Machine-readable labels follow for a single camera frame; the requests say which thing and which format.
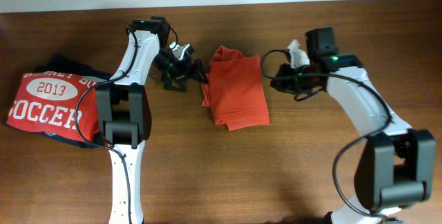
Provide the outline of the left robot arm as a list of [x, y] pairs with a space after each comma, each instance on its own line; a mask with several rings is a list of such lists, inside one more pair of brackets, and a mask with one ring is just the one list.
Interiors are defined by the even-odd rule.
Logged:
[[128, 47], [110, 81], [95, 90], [99, 132], [112, 162], [110, 223], [143, 223], [142, 155], [151, 134], [152, 117], [146, 94], [151, 68], [169, 91], [185, 92], [185, 81], [206, 84], [202, 62], [192, 59], [189, 44], [168, 43], [173, 29], [165, 17], [135, 19], [126, 28]]

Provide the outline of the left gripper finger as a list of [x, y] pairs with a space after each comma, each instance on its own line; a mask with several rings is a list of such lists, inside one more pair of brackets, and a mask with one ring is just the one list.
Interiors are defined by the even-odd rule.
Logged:
[[202, 60], [201, 59], [196, 59], [193, 63], [193, 74], [192, 74], [192, 78], [197, 81], [200, 82], [202, 84], [208, 84], [209, 80], [206, 76], [206, 73], [204, 71], [204, 67], [202, 64]]
[[168, 91], [186, 92], [187, 87], [184, 84], [184, 79], [176, 79], [168, 75], [162, 76], [163, 89]]

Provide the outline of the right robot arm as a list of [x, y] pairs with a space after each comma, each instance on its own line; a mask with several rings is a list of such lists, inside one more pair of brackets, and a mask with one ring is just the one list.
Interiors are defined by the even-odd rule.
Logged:
[[[354, 54], [340, 53], [331, 27], [306, 32], [307, 49], [297, 40], [280, 50], [287, 62], [270, 78], [271, 87], [301, 102], [328, 93], [359, 133], [332, 163], [334, 186], [343, 206], [326, 213], [324, 223], [398, 223], [394, 214], [432, 195], [436, 142], [426, 129], [413, 129], [395, 114], [370, 82]], [[338, 182], [338, 162], [364, 142], [354, 175], [355, 194], [347, 198]]]

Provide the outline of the orange soccer t-shirt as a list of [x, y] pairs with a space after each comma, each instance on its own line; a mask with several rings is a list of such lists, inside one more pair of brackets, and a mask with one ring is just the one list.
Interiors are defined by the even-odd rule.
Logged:
[[202, 106], [211, 110], [216, 125], [235, 131], [270, 124], [258, 55], [247, 57], [220, 46], [209, 68], [208, 82], [202, 85]]

